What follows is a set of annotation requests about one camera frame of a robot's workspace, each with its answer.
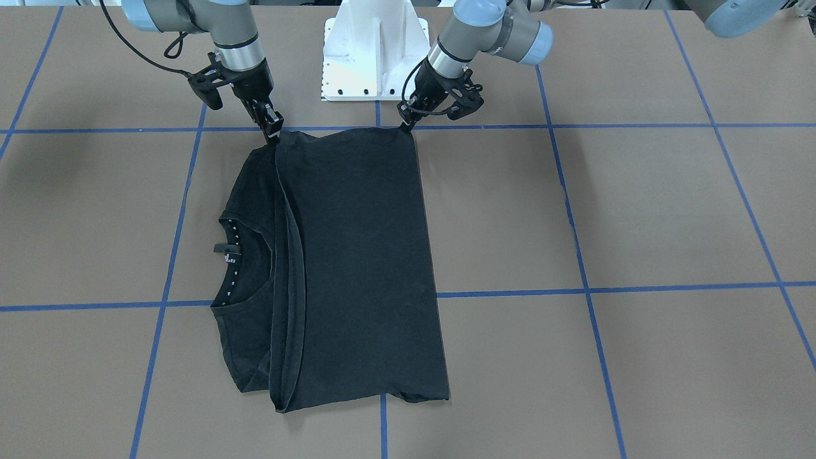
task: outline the folded t-shirt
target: folded t-shirt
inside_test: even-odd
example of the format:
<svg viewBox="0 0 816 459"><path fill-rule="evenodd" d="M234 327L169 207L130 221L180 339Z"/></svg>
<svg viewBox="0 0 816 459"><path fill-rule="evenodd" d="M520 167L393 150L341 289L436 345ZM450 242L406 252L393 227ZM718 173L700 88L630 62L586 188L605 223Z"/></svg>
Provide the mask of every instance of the folded t-shirt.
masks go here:
<svg viewBox="0 0 816 459"><path fill-rule="evenodd" d="M279 412L449 398L410 133L285 131L250 154L220 223L212 311L241 392L268 390Z"/></svg>

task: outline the grid line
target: grid line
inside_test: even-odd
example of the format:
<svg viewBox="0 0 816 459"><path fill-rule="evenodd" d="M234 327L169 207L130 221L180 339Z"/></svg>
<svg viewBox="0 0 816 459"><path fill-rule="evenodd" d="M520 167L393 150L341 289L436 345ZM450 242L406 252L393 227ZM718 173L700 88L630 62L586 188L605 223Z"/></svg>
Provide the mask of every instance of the grid line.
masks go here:
<svg viewBox="0 0 816 459"><path fill-rule="evenodd" d="M675 41L677 42L677 46L680 48L680 53L683 56L685 66L689 70L691 79L694 81L694 87L697 88L697 93L700 96L700 100L703 102L703 107L706 110L706 114L708 114L708 119L711 121L711 127L712 129L714 129L717 141L720 143L720 148L722 149L723 156L725 156L725 161L728 163L728 168L731 171L731 176L734 178L734 183L737 185L739 195L743 199L743 204L745 205L745 209L748 212L748 216L751 218L751 223L754 226L757 238L759 238L760 240L762 250L765 252L765 258L767 258L768 264L770 265L771 270L774 272L776 284L779 288L779 291L782 293L782 298L785 300L785 305L787 306L787 310L791 315L791 319L793 320L793 323L796 326L796 330L799 332L799 338L802 340L802 345L805 347L805 351L807 352L808 357L810 358L810 364L814 368L814 371L816 371L816 357L814 357L813 349L810 347L808 337L805 335L805 330L802 327L802 324L799 320L799 316L796 314L796 309L793 307L791 298L787 294L787 289L785 288L785 284L782 281L782 276L779 274L779 270L776 267L774 258L771 256L768 243L765 241L765 236L762 234L762 230L760 229L759 221L756 219L756 215L754 215L754 211L753 209L751 209L751 204L748 202L748 196L745 193L743 184L739 180L739 175L737 174L737 170L734 167L734 163L731 161L731 155L728 153L728 148L725 146L725 141L723 140L722 135L720 134L720 128L718 127L714 119L714 114L711 111L711 107L709 107L708 102L706 101L706 96L703 94L703 88L700 86L700 81L697 79L697 75L694 73L694 68L692 68L691 66L691 61L689 60L689 57L685 52L683 43L680 40L680 35L677 34L677 29L674 26L674 22L672 22L671 16L668 14L668 11L664 11L663 14L666 16L666 21L668 21L669 27L672 29L672 34L674 35Z"/></svg>
<svg viewBox="0 0 816 459"><path fill-rule="evenodd" d="M54 41L54 35L56 34L57 26L60 25L60 18L62 17L63 9L64 7L60 7L60 9L56 11L56 17L54 18L54 24L51 26L51 32L48 34L48 39L46 40L45 46L42 47L42 52L40 53L40 58L37 60L37 65L34 66L34 71L31 73L29 84L26 85L23 96L20 98L20 104L17 105L17 111L14 113L14 118L11 120L11 125L6 131L6 138L2 142L2 146L0 146L0 159L2 159L3 155L6 153L6 148L8 148L8 144L11 142L11 136L14 135L17 122L20 121L20 115L23 114L23 108L29 99L29 94L31 94L31 88L34 86L34 80L37 79L37 75L40 73L40 69L42 68L42 62L46 59L46 54L48 54L48 48L51 47L51 42Z"/></svg>
<svg viewBox="0 0 816 459"><path fill-rule="evenodd" d="M388 405L386 394L379 395L379 457L388 459Z"/></svg>
<svg viewBox="0 0 816 459"><path fill-rule="evenodd" d="M784 282L785 287L816 287L816 280ZM776 288L776 282L757 283L707 283L689 285L645 285L633 287L590 287L589 292L596 293L647 293L647 292L694 292L706 290L750 290L757 288ZM550 288L538 290L485 290L475 292L439 292L437 298L482 298L504 296L557 296L583 295L583 288ZM0 305L3 312L34 312L50 310L124 310L144 308L180 308L189 306L209 306L212 300L182 301L133 301L127 303L66 303L50 305Z"/></svg>
<svg viewBox="0 0 816 459"><path fill-rule="evenodd" d="M547 119L548 131L550 135L550 142L552 143L552 155L555 158L556 169L558 170L558 180L561 182L561 188L564 190L564 207L566 207L567 220L572 229L572 237L575 244L575 257L578 259L578 269L581 273L581 283L583 284L583 294L587 301L587 308L589 313L589 320L592 323L592 334L595 337L595 347L598 353L598 361L601 365L601 374L604 378L604 386L606 388L606 398L610 406L610 414L612 416L612 423L614 425L615 437L618 440L618 450L621 459L627 459L626 444L623 441L623 431L621 430L620 420L618 417L618 408L614 401L614 392L612 391L612 381L610 380L609 369L606 366L606 356L604 354L604 346L601 340L601 331L598 329L598 321L595 317L595 306L592 303L592 292L589 289L589 281L587 279L587 271L583 264L583 256L581 255L581 244L578 239L578 230L575 228L575 219L570 206L570 194L567 191L566 179L564 177L564 169L561 166L561 156L558 153L558 142L556 140L556 132L552 127L552 118L550 116L550 108L547 103L547 91L544 89L544 81L541 77L541 69L538 65L535 66L535 75L539 81L539 90L541 92L541 103L544 107L544 116Z"/></svg>
<svg viewBox="0 0 816 459"><path fill-rule="evenodd" d="M380 103L379 103L379 100L374 101L374 120L375 120L375 126L376 127L382 127L383 126L382 118L380 116Z"/></svg>
<svg viewBox="0 0 816 459"><path fill-rule="evenodd" d="M816 127L816 123L717 123L719 127Z"/></svg>
<svg viewBox="0 0 816 459"><path fill-rule="evenodd" d="M204 118L206 117L206 105L202 104L201 114L198 117L198 129L196 132L196 140L193 142L193 152L190 154L190 164L187 169L187 178L184 181L184 194L181 198L181 206L179 209L179 219L175 226L175 235L173 237L173 248L170 253L170 261L167 263L167 279L164 284L162 293L162 303L167 303L170 296L170 287L173 282L173 271L175 269L175 258L179 251L179 242L181 240L181 230L184 227L184 214L187 207L187 194L190 190L190 184L193 181L193 169L196 167L196 159L198 157L198 146L201 144L202 128L204 127ZM148 399L150 396L150 386L153 383L153 370L156 367L156 357L158 356L159 341L162 337L162 325L164 324L164 315L167 307L161 305L158 308L158 317L156 319L156 332L153 334L153 346L150 348L150 358L148 360L148 368L144 375L144 387L142 389L142 399L139 404L139 414L136 417L136 425L133 429L133 442L131 444L130 459L136 459L139 453L139 442L142 436L142 427L144 425L144 414L147 411Z"/></svg>

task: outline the light blue joint cap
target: light blue joint cap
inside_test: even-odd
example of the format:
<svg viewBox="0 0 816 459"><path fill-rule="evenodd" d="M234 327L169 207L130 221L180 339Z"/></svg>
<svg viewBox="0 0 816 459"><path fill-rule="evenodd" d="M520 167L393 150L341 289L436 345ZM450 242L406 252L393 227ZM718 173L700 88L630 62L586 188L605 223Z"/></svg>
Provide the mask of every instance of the light blue joint cap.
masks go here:
<svg viewBox="0 0 816 459"><path fill-rule="evenodd" d="M706 20L706 29L717 37L734 38L763 25L785 5L786 0L730 0Z"/></svg>
<svg viewBox="0 0 816 459"><path fill-rule="evenodd" d="M144 0L122 0L125 17L134 27L145 32L161 32L148 13Z"/></svg>
<svg viewBox="0 0 816 459"><path fill-rule="evenodd" d="M229 5L231 7L234 7L236 5L246 3L246 0L210 0L210 2L218 3L219 5Z"/></svg>
<svg viewBox="0 0 816 459"><path fill-rule="evenodd" d="M458 0L454 4L454 16L473 27L487 27L504 17L507 4L504 0Z"/></svg>
<svg viewBox="0 0 816 459"><path fill-rule="evenodd" d="M550 29L549 25L539 22L539 32L535 35L533 45L530 46L530 50L518 63L536 65L547 57L550 48L552 48L552 29Z"/></svg>

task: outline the silver robot arm segment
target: silver robot arm segment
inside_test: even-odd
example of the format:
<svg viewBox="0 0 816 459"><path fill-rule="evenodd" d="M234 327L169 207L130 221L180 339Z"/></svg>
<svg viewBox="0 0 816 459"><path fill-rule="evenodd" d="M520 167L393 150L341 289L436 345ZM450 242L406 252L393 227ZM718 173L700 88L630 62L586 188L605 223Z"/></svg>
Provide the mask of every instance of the silver robot arm segment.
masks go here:
<svg viewBox="0 0 816 459"><path fill-rule="evenodd" d="M140 30L209 33L215 51L209 66L188 77L193 92L217 110L218 88L229 84L267 142L277 141L283 117L272 107L274 82L247 0L122 0L122 8Z"/></svg>

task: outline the clothing tag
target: clothing tag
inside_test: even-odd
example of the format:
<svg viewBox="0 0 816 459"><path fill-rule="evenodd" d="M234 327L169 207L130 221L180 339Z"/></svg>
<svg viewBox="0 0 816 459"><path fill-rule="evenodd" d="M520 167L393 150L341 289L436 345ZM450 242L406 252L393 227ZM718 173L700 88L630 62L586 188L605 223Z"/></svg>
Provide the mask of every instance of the clothing tag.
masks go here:
<svg viewBox="0 0 816 459"><path fill-rule="evenodd" d="M241 256L241 246L232 244L216 244L212 249L215 253L223 253L224 261L227 263L237 263Z"/></svg>

